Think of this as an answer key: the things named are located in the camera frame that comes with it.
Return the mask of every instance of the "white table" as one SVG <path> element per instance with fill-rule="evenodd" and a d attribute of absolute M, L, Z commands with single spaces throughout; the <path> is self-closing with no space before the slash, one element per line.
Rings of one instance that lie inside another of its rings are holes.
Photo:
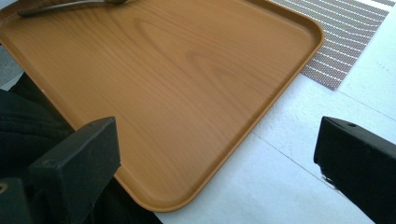
<path fill-rule="evenodd" d="M 322 178 L 313 155 L 322 116 L 354 122 L 396 144 L 396 9 L 337 91 L 302 75 L 186 207 L 181 223 L 373 223 Z"/>

